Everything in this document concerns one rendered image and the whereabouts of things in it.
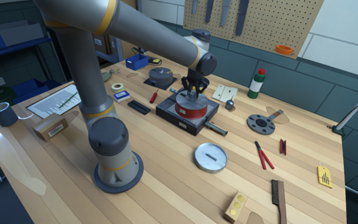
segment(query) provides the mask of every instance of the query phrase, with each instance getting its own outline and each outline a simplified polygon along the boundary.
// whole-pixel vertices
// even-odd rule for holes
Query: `gray box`
[[[0,25],[0,38],[7,47],[42,37],[40,24],[27,19]]]

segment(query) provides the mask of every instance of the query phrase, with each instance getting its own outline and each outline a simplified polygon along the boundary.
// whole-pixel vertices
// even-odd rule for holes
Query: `green pen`
[[[76,93],[73,94],[68,100],[66,100],[66,102],[64,102],[64,103],[59,107],[59,109],[60,109],[61,107],[63,107],[67,102],[69,102],[69,101],[72,99],[72,97],[74,97],[77,93],[78,93],[78,92],[76,92]]]

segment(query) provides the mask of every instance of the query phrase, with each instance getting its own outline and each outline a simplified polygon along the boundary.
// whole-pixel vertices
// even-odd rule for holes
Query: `teal wall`
[[[181,36],[182,26],[159,21]],[[211,37],[209,51],[217,58],[214,75],[249,87],[259,68],[267,70],[261,92],[340,122],[358,103],[358,75],[303,58],[297,60]],[[346,185],[358,191],[358,114],[345,126],[343,156]],[[358,196],[347,195],[348,223],[358,223]]]
[[[39,9],[32,1],[0,4],[0,24],[24,19],[39,23],[43,34],[47,36],[48,29],[44,25]],[[66,61],[64,60],[56,35],[53,31],[50,31],[50,35],[54,38],[54,45],[62,67],[66,73],[66,77],[71,79],[69,69]],[[51,44],[47,42],[39,44],[38,47],[52,78],[60,83],[64,82],[60,66],[57,63]],[[36,56],[35,47],[30,47],[0,56],[0,77],[3,77],[6,82],[6,85],[4,86],[9,87],[18,85],[33,78],[36,78],[41,82],[47,80]]]

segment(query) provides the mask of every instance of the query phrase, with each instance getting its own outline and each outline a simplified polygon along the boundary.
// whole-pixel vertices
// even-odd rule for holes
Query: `red metal drum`
[[[186,95],[178,94],[176,96],[175,111],[183,118],[199,119],[206,115],[208,103],[208,98],[204,94],[199,94],[195,101],[189,101]]]

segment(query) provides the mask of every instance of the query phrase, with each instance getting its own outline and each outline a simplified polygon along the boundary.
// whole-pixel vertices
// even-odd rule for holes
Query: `red screwdriver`
[[[150,99],[149,103],[154,103],[154,100],[156,99],[157,95],[158,95],[158,90],[153,94],[152,98]]]

